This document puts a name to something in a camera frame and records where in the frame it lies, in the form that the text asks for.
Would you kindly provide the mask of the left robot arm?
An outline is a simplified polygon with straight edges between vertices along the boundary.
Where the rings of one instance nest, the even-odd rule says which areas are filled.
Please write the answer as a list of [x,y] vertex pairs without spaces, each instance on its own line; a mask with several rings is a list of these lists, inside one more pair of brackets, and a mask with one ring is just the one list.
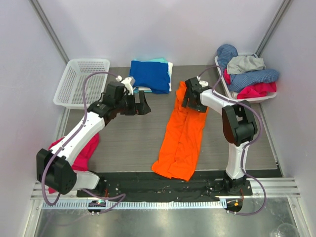
[[100,99],[89,105],[84,117],[66,137],[51,149],[37,153],[37,180],[44,187],[62,195],[78,189],[88,189],[94,197],[104,193],[105,184],[97,174],[73,170],[72,165],[93,136],[117,114],[132,116],[151,112],[143,91],[139,92],[139,103],[135,102],[134,83],[133,77],[110,82]]

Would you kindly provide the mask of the orange t-shirt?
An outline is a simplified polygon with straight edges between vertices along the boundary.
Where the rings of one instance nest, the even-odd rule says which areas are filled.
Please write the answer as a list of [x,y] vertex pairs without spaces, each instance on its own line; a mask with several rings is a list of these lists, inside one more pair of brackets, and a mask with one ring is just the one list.
[[158,160],[152,171],[166,178],[189,181],[195,172],[201,150],[203,129],[209,110],[205,113],[183,107],[186,85],[179,82],[174,108],[166,126]]

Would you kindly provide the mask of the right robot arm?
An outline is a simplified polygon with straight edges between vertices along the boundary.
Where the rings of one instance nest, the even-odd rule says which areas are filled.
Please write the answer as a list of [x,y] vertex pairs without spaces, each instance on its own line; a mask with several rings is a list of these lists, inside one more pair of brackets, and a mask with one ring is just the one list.
[[223,178],[225,193],[234,195],[246,185],[246,156],[258,132],[256,113],[248,101],[233,101],[197,77],[185,81],[182,106],[198,113],[210,108],[222,116],[223,134],[229,143],[229,158]]

